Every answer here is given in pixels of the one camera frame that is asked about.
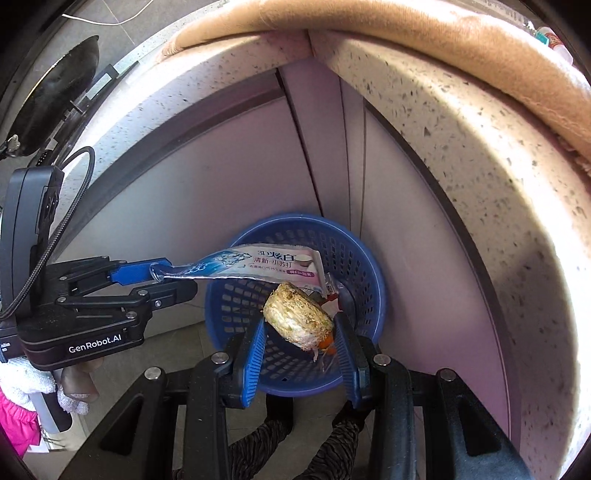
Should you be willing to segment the pink left sleeve forearm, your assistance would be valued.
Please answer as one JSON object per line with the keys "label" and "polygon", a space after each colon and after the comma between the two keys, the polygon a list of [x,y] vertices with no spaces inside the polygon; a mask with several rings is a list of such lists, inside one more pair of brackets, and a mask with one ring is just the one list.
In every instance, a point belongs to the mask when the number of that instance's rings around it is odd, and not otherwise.
{"label": "pink left sleeve forearm", "polygon": [[3,392],[0,399],[1,426],[17,454],[23,457],[30,446],[38,446],[41,441],[37,413],[13,403]]}

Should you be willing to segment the white gloved left hand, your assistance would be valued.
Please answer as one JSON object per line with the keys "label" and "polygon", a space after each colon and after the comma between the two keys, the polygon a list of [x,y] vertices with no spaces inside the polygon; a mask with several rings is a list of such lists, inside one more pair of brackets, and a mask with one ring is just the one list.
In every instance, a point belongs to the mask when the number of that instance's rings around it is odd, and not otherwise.
{"label": "white gloved left hand", "polygon": [[34,394],[57,394],[58,404],[67,413],[87,415],[99,393],[90,374],[104,363],[103,358],[59,369],[56,374],[34,368],[25,357],[1,364],[1,390],[12,403],[34,411]]}

